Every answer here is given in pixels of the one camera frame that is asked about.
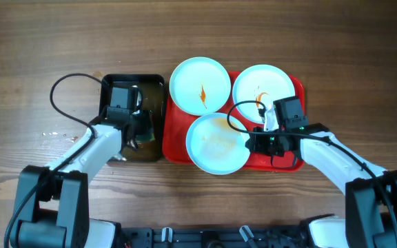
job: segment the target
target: food residue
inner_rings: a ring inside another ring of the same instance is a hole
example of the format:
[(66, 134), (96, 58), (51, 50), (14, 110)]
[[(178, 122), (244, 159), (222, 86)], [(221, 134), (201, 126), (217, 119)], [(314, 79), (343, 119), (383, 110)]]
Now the food residue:
[(259, 94), (259, 95), (255, 98), (255, 101), (261, 101), (261, 97), (262, 97), (264, 94), (268, 94), (268, 93), (266, 93), (266, 92), (261, 92), (261, 94)]
[(93, 77), (96, 77), (96, 78), (101, 78), (101, 77), (102, 77), (102, 72), (96, 71), (96, 72), (94, 72), (94, 73), (92, 74), (92, 76), (93, 76)]
[[(217, 126), (218, 128), (220, 128), (221, 130), (224, 131), (229, 131), (229, 132), (235, 132), (238, 134), (238, 131), (235, 131), (232, 129), (232, 127), (230, 127), (227, 124), (227, 119), (226, 118), (216, 118), (214, 120), (212, 120), (212, 124), (214, 124), (215, 126)], [(237, 124), (235, 124), (233, 121), (231, 121), (231, 125), (233, 125), (234, 127), (238, 127)]]
[(207, 109), (205, 100), (206, 100), (206, 94), (205, 94), (205, 89), (203, 88), (203, 85), (201, 86), (201, 94), (199, 95), (201, 102), (203, 103), (203, 106), (205, 106), (205, 109)]

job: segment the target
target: black tray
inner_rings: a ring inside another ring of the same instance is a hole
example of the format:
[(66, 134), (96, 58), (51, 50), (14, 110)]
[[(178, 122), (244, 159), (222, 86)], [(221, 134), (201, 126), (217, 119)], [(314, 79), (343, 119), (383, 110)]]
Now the black tray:
[[(141, 143), (138, 139), (139, 149), (137, 152), (125, 147), (121, 151), (122, 156), (126, 161), (152, 162), (160, 159), (162, 157), (163, 125), (166, 109), (166, 90), (163, 77), (158, 74), (108, 74), (103, 77), (102, 82), (107, 84), (110, 89), (116, 84), (136, 85), (143, 92), (142, 110), (152, 111), (154, 140)], [(111, 91), (102, 87), (99, 114), (110, 101)]]

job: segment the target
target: orange sauce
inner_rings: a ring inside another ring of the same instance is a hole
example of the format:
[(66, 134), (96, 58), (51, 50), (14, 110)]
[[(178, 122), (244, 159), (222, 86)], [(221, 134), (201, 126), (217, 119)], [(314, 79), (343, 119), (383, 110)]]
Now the orange sauce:
[[(226, 118), (216, 118), (214, 120), (212, 120), (213, 124), (217, 127), (219, 127), (220, 129), (224, 130), (224, 131), (230, 131), (230, 132), (235, 132), (236, 134), (238, 134), (238, 131), (233, 130), (228, 124), (227, 124), (227, 119)], [(238, 127), (237, 124), (235, 124), (233, 121), (231, 121), (231, 125), (233, 125), (234, 127)]]
[(256, 100), (256, 101), (261, 101), (261, 97), (262, 97), (264, 94), (268, 94), (268, 93), (262, 92), (261, 94), (259, 94), (259, 95), (255, 98), (255, 100)]
[(206, 94), (205, 94), (205, 89), (203, 88), (203, 85), (201, 86), (201, 94), (200, 94), (201, 102), (203, 103), (203, 106), (206, 107), (205, 101), (206, 101)]

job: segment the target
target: wood grain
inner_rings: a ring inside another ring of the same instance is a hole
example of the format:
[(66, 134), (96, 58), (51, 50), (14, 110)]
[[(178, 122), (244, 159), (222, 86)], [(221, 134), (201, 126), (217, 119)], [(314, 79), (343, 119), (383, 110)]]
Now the wood grain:
[[(84, 133), (51, 108), (55, 80), (85, 72), (168, 81), (192, 56), (228, 70), (272, 64), (297, 76), (311, 122), (397, 169), (395, 1), (0, 0), (0, 246), (19, 172), (58, 157)], [(55, 99), (89, 121), (99, 90), (69, 79)], [(343, 196), (308, 165), (295, 174), (212, 176), (162, 159), (106, 165), (90, 186), (91, 217), (126, 227), (268, 225), (324, 213), (343, 216)]]

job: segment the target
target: black cable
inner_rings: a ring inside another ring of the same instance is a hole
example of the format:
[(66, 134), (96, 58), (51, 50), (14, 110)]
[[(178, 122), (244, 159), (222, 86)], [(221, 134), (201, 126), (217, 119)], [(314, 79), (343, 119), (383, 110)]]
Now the black cable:
[(82, 121), (78, 118), (75, 118), (73, 116), (70, 116), (69, 114), (66, 114), (65, 112), (63, 112), (62, 110), (60, 110), (53, 101), (53, 92), (54, 89), (56, 88), (56, 86), (62, 82), (62, 80), (69, 78), (71, 76), (86, 76), (90, 79), (93, 79), (95, 81), (97, 81), (98, 83), (100, 83), (103, 87), (106, 87), (106, 85), (102, 84), (102, 82), (93, 77), (90, 76), (88, 74), (83, 74), (83, 73), (74, 73), (74, 74), (69, 74), (66, 76), (61, 77), (60, 79), (58, 79), (58, 81), (56, 81), (56, 83), (54, 83), (54, 85), (52, 86), (52, 89), (50, 90), (50, 103), (52, 104), (52, 107), (60, 114), (64, 115), (65, 117), (72, 119), (73, 121), (76, 121), (84, 126), (86, 126), (88, 129), (90, 129), (91, 131), (91, 136), (88, 139), (87, 142), (85, 142), (85, 144), (83, 144), (75, 153), (73, 153), (71, 156), (69, 156), (67, 159), (65, 159), (60, 165), (58, 165), (56, 168), (54, 168), (52, 171), (50, 171), (46, 177), (42, 178), (26, 195), (26, 197), (24, 197), (24, 199), (21, 201), (21, 204), (17, 207), (17, 209), (14, 211), (12, 218), (10, 219), (8, 225), (7, 225), (7, 229), (6, 229), (6, 234), (4, 236), (4, 247), (5, 248), (9, 248), (9, 239), (10, 239), (10, 232), (12, 231), (14, 222), (16, 221), (16, 219), (18, 218), (18, 215), (21, 213), (22, 209), (24, 208), (24, 206), (27, 204), (27, 202), (29, 201), (29, 199), (33, 196), (33, 194), (35, 192), (38, 192), (47, 182), (48, 180), (60, 169), (62, 169), (64, 166), (66, 166), (71, 160), (73, 160), (73, 158), (75, 158), (77, 155), (79, 155), (95, 138), (96, 138), (96, 132), (94, 131), (94, 128), (86, 123), (85, 121)]
[(332, 142), (328, 136), (326, 137), (317, 137), (309, 134), (295, 134), (295, 133), (288, 133), (288, 132), (280, 132), (280, 130), (276, 133), (271, 133), (271, 132), (251, 132), (251, 131), (246, 131), (246, 130), (241, 130), (237, 127), (234, 127), (231, 122), (230, 122), (230, 114), (232, 110), (234, 110), (238, 105), (244, 104), (244, 103), (258, 103), (263, 106), (264, 111), (266, 110), (266, 106), (264, 103), (261, 103), (260, 101), (241, 101), (239, 103), (236, 103), (234, 106), (231, 107), (229, 112), (227, 113), (227, 124), (236, 131), (246, 133), (246, 134), (258, 134), (258, 135), (268, 135), (268, 136), (294, 136), (294, 137), (299, 137), (299, 138), (308, 138), (316, 141), (322, 141), (327, 143), (328, 145), (331, 145), (335, 147), (336, 149), (339, 149), (342, 151), (344, 154), (346, 154), (348, 157), (350, 157), (355, 163), (357, 163), (363, 170), (365, 170), (371, 177), (371, 179), (374, 181), (376, 189), (380, 192), (381, 196), (383, 197), (383, 202), (387, 206), (389, 210), (389, 215), (391, 218), (391, 223), (393, 225), (393, 231), (394, 231), (394, 236), (396, 239), (396, 246), (397, 246), (397, 220), (396, 216), (393, 211), (393, 207), (391, 205), (390, 198), (387, 195), (387, 192), (384, 190), (383, 186), (380, 184), (378, 179), (376, 178), (376, 175), (368, 168), (368, 166), (361, 162), (358, 158), (356, 158), (351, 152), (349, 152), (347, 149), (344, 147)]

